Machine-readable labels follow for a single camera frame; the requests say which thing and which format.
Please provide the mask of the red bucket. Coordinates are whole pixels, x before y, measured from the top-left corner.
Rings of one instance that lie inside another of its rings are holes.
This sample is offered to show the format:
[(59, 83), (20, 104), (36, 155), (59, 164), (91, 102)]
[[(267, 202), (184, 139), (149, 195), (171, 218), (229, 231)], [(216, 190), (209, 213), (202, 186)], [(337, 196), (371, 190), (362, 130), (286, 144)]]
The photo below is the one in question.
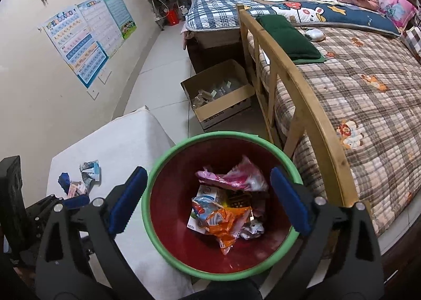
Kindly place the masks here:
[(167, 19), (168, 25), (170, 26), (175, 26), (179, 24), (178, 13), (174, 9), (170, 9), (168, 11), (166, 19)]

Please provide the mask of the white computer mouse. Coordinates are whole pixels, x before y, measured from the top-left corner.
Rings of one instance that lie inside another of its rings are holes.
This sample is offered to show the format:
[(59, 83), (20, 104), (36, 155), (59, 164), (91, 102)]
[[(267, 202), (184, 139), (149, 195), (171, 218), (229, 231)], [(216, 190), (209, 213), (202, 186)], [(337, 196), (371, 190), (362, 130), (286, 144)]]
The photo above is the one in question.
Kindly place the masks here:
[(326, 38), (325, 33), (316, 28), (305, 31), (304, 35), (311, 42), (322, 42)]

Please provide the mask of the blue snack wrapper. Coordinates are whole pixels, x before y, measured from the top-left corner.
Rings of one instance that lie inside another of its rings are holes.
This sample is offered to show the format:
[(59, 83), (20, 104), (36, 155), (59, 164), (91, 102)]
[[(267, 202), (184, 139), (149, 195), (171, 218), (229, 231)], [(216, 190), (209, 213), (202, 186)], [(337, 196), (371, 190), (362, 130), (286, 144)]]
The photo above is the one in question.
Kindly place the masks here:
[(68, 195), (69, 188), (71, 185), (71, 180), (67, 172), (63, 172), (58, 177), (58, 184), (61, 186), (62, 190)]

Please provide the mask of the wooden bed footboard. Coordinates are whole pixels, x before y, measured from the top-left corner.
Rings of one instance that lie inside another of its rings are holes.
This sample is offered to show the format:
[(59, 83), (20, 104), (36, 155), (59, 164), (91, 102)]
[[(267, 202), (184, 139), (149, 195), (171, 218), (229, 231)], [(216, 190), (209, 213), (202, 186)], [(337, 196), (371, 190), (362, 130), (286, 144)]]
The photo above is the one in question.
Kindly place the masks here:
[(332, 124), (303, 73), (247, 11), (237, 5), (240, 39), (269, 140), (282, 148), (305, 186), (335, 205), (372, 206), (346, 157), (363, 146), (363, 127), (344, 119)]

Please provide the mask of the pink plastic wrapper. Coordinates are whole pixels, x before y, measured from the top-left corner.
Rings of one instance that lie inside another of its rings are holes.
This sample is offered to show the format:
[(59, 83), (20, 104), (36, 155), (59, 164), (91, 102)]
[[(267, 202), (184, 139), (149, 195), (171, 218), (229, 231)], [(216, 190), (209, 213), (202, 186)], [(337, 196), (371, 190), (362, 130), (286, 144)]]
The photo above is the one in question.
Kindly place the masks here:
[(204, 168), (196, 172), (196, 177), (201, 183), (226, 190), (243, 192), (266, 192), (268, 190), (268, 183), (262, 172), (246, 156), (243, 156), (241, 162), (224, 175), (215, 174)]

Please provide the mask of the dark green cushion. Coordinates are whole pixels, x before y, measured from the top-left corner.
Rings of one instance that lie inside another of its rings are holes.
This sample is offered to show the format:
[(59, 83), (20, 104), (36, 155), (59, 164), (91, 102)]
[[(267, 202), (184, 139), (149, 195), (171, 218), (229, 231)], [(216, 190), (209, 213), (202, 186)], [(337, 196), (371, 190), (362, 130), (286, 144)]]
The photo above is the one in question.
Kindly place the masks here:
[(274, 38), (295, 65), (324, 63), (326, 58), (291, 23), (279, 14), (259, 16), (256, 21)]

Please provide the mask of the clear blue wrapper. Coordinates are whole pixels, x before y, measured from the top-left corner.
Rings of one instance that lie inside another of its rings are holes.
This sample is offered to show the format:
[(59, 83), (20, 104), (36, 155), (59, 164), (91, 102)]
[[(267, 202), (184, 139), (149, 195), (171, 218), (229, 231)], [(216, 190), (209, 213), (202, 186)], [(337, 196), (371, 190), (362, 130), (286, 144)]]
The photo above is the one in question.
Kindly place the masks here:
[(101, 167), (98, 160), (83, 162), (79, 166), (83, 183), (87, 188), (101, 181)]

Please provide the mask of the orange snack bag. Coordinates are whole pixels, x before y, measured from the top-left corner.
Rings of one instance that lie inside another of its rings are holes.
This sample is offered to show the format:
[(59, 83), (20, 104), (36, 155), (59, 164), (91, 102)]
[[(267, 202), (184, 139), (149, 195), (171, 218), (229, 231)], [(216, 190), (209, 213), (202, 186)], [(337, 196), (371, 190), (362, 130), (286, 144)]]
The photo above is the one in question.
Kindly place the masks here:
[(251, 215), (252, 207), (222, 206), (210, 196), (199, 195), (192, 199), (195, 231), (214, 236), (221, 252), (227, 255)]

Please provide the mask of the educational wall posters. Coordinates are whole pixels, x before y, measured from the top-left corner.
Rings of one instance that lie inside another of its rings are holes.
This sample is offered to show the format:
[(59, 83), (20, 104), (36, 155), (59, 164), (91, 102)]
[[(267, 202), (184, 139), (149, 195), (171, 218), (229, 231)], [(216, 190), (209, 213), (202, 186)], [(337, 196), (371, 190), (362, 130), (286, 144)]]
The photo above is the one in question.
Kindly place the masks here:
[(137, 26), (124, 0), (86, 0), (55, 14), (42, 28), (78, 80), (89, 88)]

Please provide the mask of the navy cartoon blanket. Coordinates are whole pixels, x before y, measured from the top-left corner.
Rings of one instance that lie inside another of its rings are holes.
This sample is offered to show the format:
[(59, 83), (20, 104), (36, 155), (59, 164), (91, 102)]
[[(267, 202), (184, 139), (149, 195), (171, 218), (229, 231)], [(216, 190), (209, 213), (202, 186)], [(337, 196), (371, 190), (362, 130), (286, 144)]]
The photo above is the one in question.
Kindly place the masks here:
[(358, 29), (381, 35), (399, 37), (400, 32), (385, 15), (347, 4), (316, 1), (262, 2), (244, 4), (252, 16), (282, 15), (296, 27), (334, 27)]

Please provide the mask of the blue plaid bedspread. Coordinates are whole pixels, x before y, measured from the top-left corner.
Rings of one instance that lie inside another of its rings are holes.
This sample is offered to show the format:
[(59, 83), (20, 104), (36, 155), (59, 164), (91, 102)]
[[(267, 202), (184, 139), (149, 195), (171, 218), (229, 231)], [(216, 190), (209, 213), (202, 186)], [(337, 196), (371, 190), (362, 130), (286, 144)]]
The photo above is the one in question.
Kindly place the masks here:
[(270, 5), (254, 0), (191, 0), (185, 27), (190, 32), (238, 29), (238, 4), (243, 5), (252, 17), (275, 14)]

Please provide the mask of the pink floral pillow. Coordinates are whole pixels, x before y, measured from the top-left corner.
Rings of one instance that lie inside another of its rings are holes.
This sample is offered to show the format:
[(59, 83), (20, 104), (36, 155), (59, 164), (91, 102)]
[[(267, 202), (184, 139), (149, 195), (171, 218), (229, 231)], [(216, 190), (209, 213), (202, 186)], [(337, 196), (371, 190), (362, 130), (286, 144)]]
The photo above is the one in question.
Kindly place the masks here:
[(378, 0), (380, 12), (402, 32), (415, 16), (417, 8), (408, 0)]

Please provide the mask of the brown cardboard box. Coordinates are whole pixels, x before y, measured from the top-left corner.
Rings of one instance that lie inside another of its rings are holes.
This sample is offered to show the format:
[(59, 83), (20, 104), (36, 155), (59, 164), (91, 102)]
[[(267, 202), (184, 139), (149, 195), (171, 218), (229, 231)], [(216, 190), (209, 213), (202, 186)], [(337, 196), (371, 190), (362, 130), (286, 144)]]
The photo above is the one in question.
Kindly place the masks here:
[(227, 60), (181, 82), (203, 130), (240, 113), (251, 105), (254, 87), (244, 68)]

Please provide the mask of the red bin with green rim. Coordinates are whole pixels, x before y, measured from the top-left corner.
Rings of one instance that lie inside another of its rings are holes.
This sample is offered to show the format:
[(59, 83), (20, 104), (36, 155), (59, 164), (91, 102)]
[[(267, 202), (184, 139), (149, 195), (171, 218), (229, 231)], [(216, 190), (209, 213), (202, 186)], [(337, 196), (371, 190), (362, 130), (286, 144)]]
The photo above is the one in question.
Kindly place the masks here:
[(284, 152), (256, 135), (235, 131), (204, 133), (167, 150), (148, 175), (141, 198), (144, 227), (153, 246), (172, 267), (199, 279), (228, 282), (262, 273), (279, 262), (299, 234), (273, 190), (266, 200), (265, 232), (257, 239), (238, 239), (227, 255), (216, 238), (188, 228), (191, 200), (199, 189), (196, 172), (211, 167), (227, 172), (248, 157), (269, 179), (282, 167), (301, 183), (297, 168)]

